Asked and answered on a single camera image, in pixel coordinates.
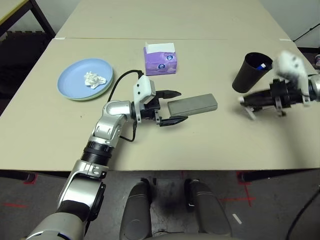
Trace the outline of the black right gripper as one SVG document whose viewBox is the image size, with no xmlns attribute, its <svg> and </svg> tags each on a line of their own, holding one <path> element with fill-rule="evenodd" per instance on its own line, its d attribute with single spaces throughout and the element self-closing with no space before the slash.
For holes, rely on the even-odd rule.
<svg viewBox="0 0 320 240">
<path fill-rule="evenodd" d="M 296 89 L 293 83 L 285 80 L 273 79 L 270 89 L 255 91 L 246 94 L 243 105 L 250 108 L 263 108 L 274 105 L 279 116 L 286 116 L 285 108 L 303 103 L 301 90 Z"/>
</svg>

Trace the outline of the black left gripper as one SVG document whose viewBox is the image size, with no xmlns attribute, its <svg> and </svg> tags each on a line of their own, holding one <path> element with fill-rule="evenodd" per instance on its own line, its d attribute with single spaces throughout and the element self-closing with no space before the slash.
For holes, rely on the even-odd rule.
<svg viewBox="0 0 320 240">
<path fill-rule="evenodd" d="M 142 120 L 152 120 L 155 121 L 160 127 L 167 127 L 179 124 L 188 119 L 187 116 L 171 116 L 167 119 L 161 119 L 159 115 L 159 110 L 161 109 L 160 99 L 171 99 L 182 94 L 174 90 L 159 90 L 156 91 L 156 97 L 152 99 L 149 103 L 143 105 L 143 109 L 140 111 L 140 116 Z"/>
</svg>

